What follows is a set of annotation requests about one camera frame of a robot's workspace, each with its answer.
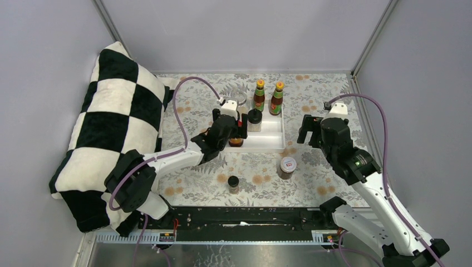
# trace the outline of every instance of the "black lid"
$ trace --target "black lid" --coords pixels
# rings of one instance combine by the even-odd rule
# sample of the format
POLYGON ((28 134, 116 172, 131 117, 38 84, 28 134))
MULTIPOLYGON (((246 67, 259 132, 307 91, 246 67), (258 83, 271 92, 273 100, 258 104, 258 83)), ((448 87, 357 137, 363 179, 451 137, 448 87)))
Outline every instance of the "black lid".
POLYGON ((239 185, 239 179, 236 176, 230 176, 228 178, 228 185, 231 187, 236 187, 239 185))
POLYGON ((252 124, 258 124, 262 120, 262 112, 258 109, 253 109, 248 112, 248 121, 252 124))

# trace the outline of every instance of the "checkered pillow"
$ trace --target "checkered pillow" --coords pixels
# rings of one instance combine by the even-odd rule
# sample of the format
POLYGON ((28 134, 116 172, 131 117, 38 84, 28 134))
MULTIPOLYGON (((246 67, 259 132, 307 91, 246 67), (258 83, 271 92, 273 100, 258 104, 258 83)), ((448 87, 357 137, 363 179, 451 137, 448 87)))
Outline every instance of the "checkered pillow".
POLYGON ((137 223, 138 212, 108 208, 104 181, 129 150, 160 151, 163 115, 177 83, 138 65, 120 42, 101 51, 66 157, 50 182, 52 196, 67 202, 82 232, 111 224, 128 235, 137 223))

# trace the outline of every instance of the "floral tablecloth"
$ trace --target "floral tablecloth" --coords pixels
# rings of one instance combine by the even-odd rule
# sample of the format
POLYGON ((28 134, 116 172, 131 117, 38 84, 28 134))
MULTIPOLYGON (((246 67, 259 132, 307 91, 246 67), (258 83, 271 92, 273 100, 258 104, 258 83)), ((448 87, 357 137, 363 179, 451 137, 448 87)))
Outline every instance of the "floral tablecloth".
MULTIPOLYGON (((204 206, 310 206, 316 207, 333 196, 340 196, 354 207, 367 207, 363 198, 337 177, 323 154, 305 144, 297 144, 298 129, 304 114, 324 116, 323 102, 350 92, 344 74, 204 74, 161 75, 183 79, 199 76, 206 79, 222 95, 235 88, 254 94, 255 82, 265 80, 270 97, 277 81, 284 89, 284 128, 287 148, 280 154, 229 153, 206 164, 172 172, 159 182, 159 193, 172 205, 204 206), (277 165, 284 156, 297 161, 297 169, 289 180, 277 176, 277 165), (240 191, 229 193, 227 179, 239 177, 240 191)), ((349 108, 351 136, 356 146, 366 148, 354 101, 344 98, 349 108)), ((217 99, 201 82, 188 81, 179 90, 177 112, 189 136, 205 131, 212 124, 212 110, 217 99)), ((183 145, 184 139, 175 120, 172 106, 164 116, 163 150, 183 145)))

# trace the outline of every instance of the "white tray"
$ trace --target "white tray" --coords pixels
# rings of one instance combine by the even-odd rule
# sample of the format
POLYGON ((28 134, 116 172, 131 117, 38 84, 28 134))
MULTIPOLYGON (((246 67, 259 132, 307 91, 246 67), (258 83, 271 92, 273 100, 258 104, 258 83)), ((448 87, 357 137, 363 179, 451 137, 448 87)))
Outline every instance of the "white tray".
POLYGON ((248 132, 248 138, 243 146, 231 147, 226 145, 223 152, 250 152, 250 153, 282 153, 285 150, 285 130, 283 128, 283 109, 279 115, 269 113, 271 99, 265 100, 262 112, 262 124, 260 132, 248 132))

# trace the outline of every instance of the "table surface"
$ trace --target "table surface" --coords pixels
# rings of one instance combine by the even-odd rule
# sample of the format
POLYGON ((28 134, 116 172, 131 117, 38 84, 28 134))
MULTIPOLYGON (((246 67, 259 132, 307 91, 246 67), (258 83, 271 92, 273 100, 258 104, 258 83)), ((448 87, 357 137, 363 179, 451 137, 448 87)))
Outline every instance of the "table surface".
MULTIPOLYGON (((297 144, 303 115, 323 117, 323 102, 351 92, 345 74, 199 74, 161 75, 183 79, 198 76, 206 79, 222 96, 234 89, 254 94, 255 82, 265 80, 265 91, 272 95, 277 81, 283 81, 284 128, 287 147, 280 154, 230 153, 206 164, 172 172, 159 181, 158 193, 172 205, 193 206, 310 206, 318 207, 333 196, 339 196, 353 207, 368 207, 364 199, 347 186, 331 169, 319 149, 297 144), (277 176, 277 165, 284 156, 295 158, 297 169, 289 180, 277 176), (227 179, 239 177, 240 191, 229 193, 227 179)), ((217 107, 212 91, 201 82, 188 81, 178 92, 177 112, 189 136, 195 136, 212 124, 212 110, 217 107)), ((348 106, 351 137, 356 146, 367 150, 353 99, 344 98, 348 106)), ((172 103, 163 122, 163 150, 184 143, 174 117, 172 103)))

